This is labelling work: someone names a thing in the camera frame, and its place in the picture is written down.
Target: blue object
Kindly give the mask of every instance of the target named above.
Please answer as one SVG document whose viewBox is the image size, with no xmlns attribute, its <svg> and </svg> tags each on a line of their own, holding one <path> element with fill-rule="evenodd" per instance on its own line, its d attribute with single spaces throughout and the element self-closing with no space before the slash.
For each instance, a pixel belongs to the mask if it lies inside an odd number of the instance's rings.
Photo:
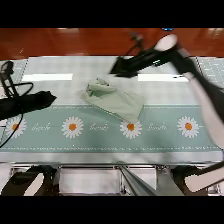
<svg viewBox="0 0 224 224">
<path fill-rule="evenodd" d="M 162 28 L 162 30 L 165 30 L 165 31 L 172 31 L 172 30 L 174 30 L 174 28 Z"/>
</svg>

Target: green cloth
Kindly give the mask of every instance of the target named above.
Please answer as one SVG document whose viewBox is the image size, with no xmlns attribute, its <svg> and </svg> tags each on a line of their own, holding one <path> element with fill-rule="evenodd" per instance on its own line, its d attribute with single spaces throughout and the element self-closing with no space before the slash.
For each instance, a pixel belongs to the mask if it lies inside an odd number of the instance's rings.
<svg viewBox="0 0 224 224">
<path fill-rule="evenodd" d="M 88 84 L 82 98 L 91 105 L 100 107 L 130 123 L 137 122 L 144 102 L 142 96 L 119 90 L 99 78 Z"/>
</svg>

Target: table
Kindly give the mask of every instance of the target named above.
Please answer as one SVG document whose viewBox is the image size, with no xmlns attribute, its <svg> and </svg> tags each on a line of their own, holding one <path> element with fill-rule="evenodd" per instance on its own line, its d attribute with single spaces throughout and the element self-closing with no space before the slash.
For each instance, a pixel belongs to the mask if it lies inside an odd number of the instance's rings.
<svg viewBox="0 0 224 224">
<path fill-rule="evenodd" d="M 138 82 L 137 77 L 132 79 L 125 79 L 125 78 L 116 78 L 113 75 L 108 75 L 114 61 L 115 56 L 63 56 L 63 57 L 31 57 L 28 59 L 25 71 L 23 76 L 25 75 L 33 75 L 33 74 L 61 74 L 61 73 L 72 73 L 72 80 L 69 81 L 39 81 L 34 82 L 34 89 L 32 93 L 41 91 L 41 90 L 50 90 L 51 93 L 57 96 L 57 99 L 54 101 L 51 108 L 46 109 L 45 111 L 42 110 L 44 113 L 48 111 L 48 115 L 44 116 L 39 112 L 32 112 L 26 114 L 24 117 L 30 121 L 32 117 L 38 117 L 40 120 L 45 121 L 45 125 L 41 127 L 39 123 L 38 125 L 32 126 L 32 130 L 38 133 L 38 130 L 46 131 L 51 128 L 51 130 L 56 133 L 59 127 L 57 123 L 57 119 L 59 119 L 59 115 L 61 116 L 60 109 L 66 108 L 68 110 L 73 110 L 74 108 L 77 109 L 77 105 L 80 106 L 81 109 L 89 108 L 86 106 L 86 103 L 80 98 L 83 91 L 86 89 L 86 86 L 90 80 L 94 80 L 97 77 L 108 81 L 112 85 L 119 87 L 124 91 L 132 91 L 137 94 L 141 94 L 145 97 L 145 110 L 150 109 L 152 112 L 152 117 L 155 116 L 161 109 L 165 110 L 173 110 L 173 109 L 180 109 L 180 110 L 189 110 L 195 109 L 199 110 L 199 106 L 197 101 L 191 92 L 188 83 L 186 82 Z M 201 58 L 193 58 L 195 63 L 199 65 L 201 63 Z M 203 70 L 203 64 L 200 65 L 199 69 Z M 143 69 L 141 73 L 147 74 L 177 74 L 177 71 L 172 67 L 171 64 L 167 63 L 159 68 L 148 67 Z M 25 87 L 21 86 L 18 88 L 20 93 L 24 92 Z M 45 119 L 48 117 L 52 120 L 51 124 L 47 124 L 47 120 Z M 48 134 L 51 142 L 57 141 L 57 134 L 55 134 L 55 139 L 53 138 L 53 134 Z M 193 149 L 189 147 L 186 150 L 186 147 L 183 147 L 181 151 L 181 147 L 178 148 L 166 148 L 167 151 L 164 151 L 163 148 L 146 148 L 144 146 L 140 148 L 134 148 L 136 151 L 133 153 L 129 153 L 127 149 L 122 152 L 121 148 L 120 151 L 116 151 L 114 148 L 111 151 L 108 151 L 107 148 L 102 148 L 99 151 L 99 148 L 88 147 L 85 148 L 85 151 L 81 151 L 81 148 L 71 148 L 71 146 L 65 147 L 58 147 L 55 146 L 44 148 L 44 147 L 24 147 L 21 146 L 24 143 L 21 143 L 22 140 L 18 140 L 13 145 L 13 141 L 9 141 L 5 148 L 2 149 L 0 153 L 0 161 L 4 162 L 46 162 L 46 163 L 129 163 L 129 164 L 172 164 L 172 163 L 200 163 L 200 162 L 217 162 L 222 160 L 222 151 L 212 145 L 211 141 L 209 141 L 210 149 L 205 149 L 204 151 L 195 152 Z M 158 152 L 153 151 L 150 153 L 149 150 L 157 149 Z"/>
</svg>

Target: cloth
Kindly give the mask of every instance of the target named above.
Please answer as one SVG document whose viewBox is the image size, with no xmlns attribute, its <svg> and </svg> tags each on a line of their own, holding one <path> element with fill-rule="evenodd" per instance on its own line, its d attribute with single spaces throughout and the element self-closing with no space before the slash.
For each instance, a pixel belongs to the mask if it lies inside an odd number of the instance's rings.
<svg viewBox="0 0 224 224">
<path fill-rule="evenodd" d="M 137 122 L 144 103 L 142 96 L 124 92 L 100 78 L 88 84 L 82 98 L 130 123 Z"/>
</svg>

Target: daisy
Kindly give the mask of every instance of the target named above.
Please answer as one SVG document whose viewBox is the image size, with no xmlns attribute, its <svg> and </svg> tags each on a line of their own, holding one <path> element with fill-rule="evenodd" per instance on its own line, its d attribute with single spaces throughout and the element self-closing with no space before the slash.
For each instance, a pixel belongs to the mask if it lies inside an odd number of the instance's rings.
<svg viewBox="0 0 224 224">
<path fill-rule="evenodd" d="M 26 130 L 26 121 L 25 119 L 23 119 L 20 123 L 20 125 L 18 126 L 20 121 L 20 117 L 16 117 L 16 118 L 12 118 L 6 125 L 6 135 L 10 136 L 14 130 L 15 133 L 13 134 L 12 138 L 17 138 L 18 136 L 23 134 L 23 131 Z"/>
<path fill-rule="evenodd" d="M 65 135 L 66 138 L 75 138 L 75 136 L 82 134 L 81 130 L 83 130 L 83 126 L 83 121 L 78 117 L 69 117 L 65 122 L 63 122 L 63 135 Z"/>
<path fill-rule="evenodd" d="M 123 135 L 126 135 L 126 138 L 135 138 L 141 134 L 142 125 L 140 121 L 137 121 L 135 124 L 129 124 L 127 121 L 121 122 L 120 131 L 123 131 Z"/>
<path fill-rule="evenodd" d="M 199 126 L 194 118 L 182 117 L 179 119 L 177 127 L 179 131 L 182 131 L 182 135 L 188 138 L 194 138 L 199 133 Z"/>
</svg>

